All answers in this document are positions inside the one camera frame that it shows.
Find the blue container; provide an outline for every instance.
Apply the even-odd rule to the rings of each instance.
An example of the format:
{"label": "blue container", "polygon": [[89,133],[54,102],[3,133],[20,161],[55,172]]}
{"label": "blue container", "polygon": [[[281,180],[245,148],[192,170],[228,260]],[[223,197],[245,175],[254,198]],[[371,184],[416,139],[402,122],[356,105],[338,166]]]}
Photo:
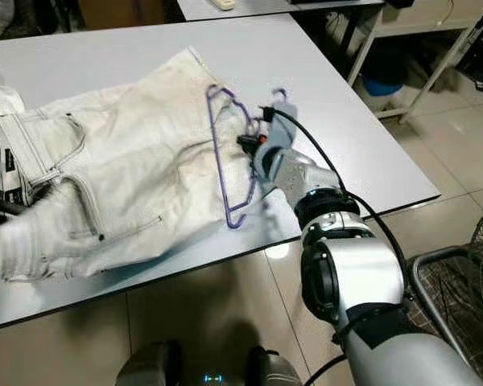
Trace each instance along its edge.
{"label": "blue container", "polygon": [[387,95],[392,95],[403,87],[402,84],[390,85],[379,83],[376,80],[372,80],[365,76],[363,76],[363,85],[365,86],[365,90],[367,90],[372,97],[385,97]]}

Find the power strip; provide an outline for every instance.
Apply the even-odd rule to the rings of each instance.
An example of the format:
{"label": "power strip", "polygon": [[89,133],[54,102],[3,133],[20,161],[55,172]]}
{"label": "power strip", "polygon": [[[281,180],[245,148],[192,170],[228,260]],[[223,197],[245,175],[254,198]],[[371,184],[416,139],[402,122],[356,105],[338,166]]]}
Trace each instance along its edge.
{"label": "power strip", "polygon": [[232,10],[236,4],[236,0],[211,0],[215,6],[221,10]]}

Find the purple hanger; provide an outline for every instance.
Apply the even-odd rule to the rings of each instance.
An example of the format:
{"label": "purple hanger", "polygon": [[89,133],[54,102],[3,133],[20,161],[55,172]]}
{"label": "purple hanger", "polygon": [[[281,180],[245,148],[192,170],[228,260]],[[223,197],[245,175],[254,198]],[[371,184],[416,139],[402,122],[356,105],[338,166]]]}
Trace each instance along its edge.
{"label": "purple hanger", "polygon": [[229,228],[238,229],[245,221],[247,215],[245,214],[241,215],[236,221],[233,221],[233,218],[231,217],[231,215],[234,211],[237,211],[238,209],[241,209],[249,205],[254,195],[254,189],[256,187],[256,174],[254,170],[252,170],[252,174],[250,176],[250,188],[247,193],[245,201],[231,207],[229,205],[229,197],[227,196],[227,189],[225,188],[224,171],[222,169],[222,164],[220,160],[220,149],[218,147],[217,127],[215,126],[215,120],[213,118],[213,110],[211,106],[212,100],[221,93],[226,94],[231,99],[231,102],[233,102],[235,106],[237,106],[242,110],[247,120],[246,134],[249,133],[249,127],[253,127],[253,123],[255,121],[258,123],[258,131],[259,131],[259,121],[257,118],[253,119],[250,117],[246,107],[236,99],[236,96],[234,95],[233,92],[231,92],[227,88],[218,86],[217,84],[212,84],[211,86],[208,87],[208,90],[206,92],[206,101],[208,102],[209,123],[211,125],[211,133],[213,135],[213,146],[215,149],[215,158],[217,159],[218,178],[220,180],[222,199],[224,200],[225,219],[227,220],[227,225],[229,226]]}

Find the table leg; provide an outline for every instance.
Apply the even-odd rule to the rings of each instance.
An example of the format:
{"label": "table leg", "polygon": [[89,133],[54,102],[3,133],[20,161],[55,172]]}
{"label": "table leg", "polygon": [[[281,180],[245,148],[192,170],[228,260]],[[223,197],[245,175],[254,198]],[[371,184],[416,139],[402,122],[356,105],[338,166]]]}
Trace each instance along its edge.
{"label": "table leg", "polygon": [[345,55],[347,54],[347,49],[349,48],[349,44],[351,43],[351,40],[354,36],[354,31],[356,30],[356,27],[360,22],[361,14],[362,12],[360,7],[355,7],[355,9],[351,10],[349,22],[347,23],[347,28],[345,28],[344,37],[341,40],[340,49],[338,51],[341,63],[344,62]]}
{"label": "table leg", "polygon": [[460,33],[460,36],[458,37],[456,42],[452,45],[451,49],[442,59],[439,66],[433,72],[433,75],[431,75],[427,83],[424,85],[423,89],[419,92],[419,95],[417,95],[417,97],[413,100],[413,103],[410,105],[408,112],[401,117],[401,119],[399,120],[399,123],[404,123],[406,119],[410,117],[411,113],[419,106],[423,96],[426,95],[427,92],[429,92],[431,87],[433,87],[433,84],[435,84],[435,82],[438,80],[440,75],[442,75],[442,72],[448,66],[452,57],[458,52],[461,46],[465,43],[465,41],[467,40],[467,38],[469,37],[473,29],[474,29],[474,25],[470,26],[469,28],[467,28],[466,30],[463,30]]}
{"label": "table leg", "polygon": [[347,77],[347,83],[351,87],[353,87],[354,81],[357,78],[357,74],[359,74],[361,67],[363,66],[363,63],[365,62],[365,58],[369,53],[370,47],[374,42],[374,39],[376,37],[376,25],[378,24],[378,20],[382,18],[382,12],[383,12],[382,9],[380,9],[380,11],[376,13],[376,15],[373,17],[373,20],[371,22],[372,29],[367,35],[367,39],[361,46],[360,51],[357,53],[356,60],[354,60],[353,67],[351,68],[349,76]]}

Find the black label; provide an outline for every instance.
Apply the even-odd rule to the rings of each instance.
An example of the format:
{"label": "black label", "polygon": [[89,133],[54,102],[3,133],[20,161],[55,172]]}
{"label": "black label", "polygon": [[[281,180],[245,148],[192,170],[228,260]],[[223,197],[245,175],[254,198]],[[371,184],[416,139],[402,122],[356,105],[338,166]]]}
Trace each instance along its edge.
{"label": "black label", "polygon": [[14,157],[10,149],[6,149],[6,171],[14,170]]}
{"label": "black label", "polygon": [[23,205],[22,188],[18,187],[16,189],[6,191],[6,201],[8,203],[17,203],[19,205]]}

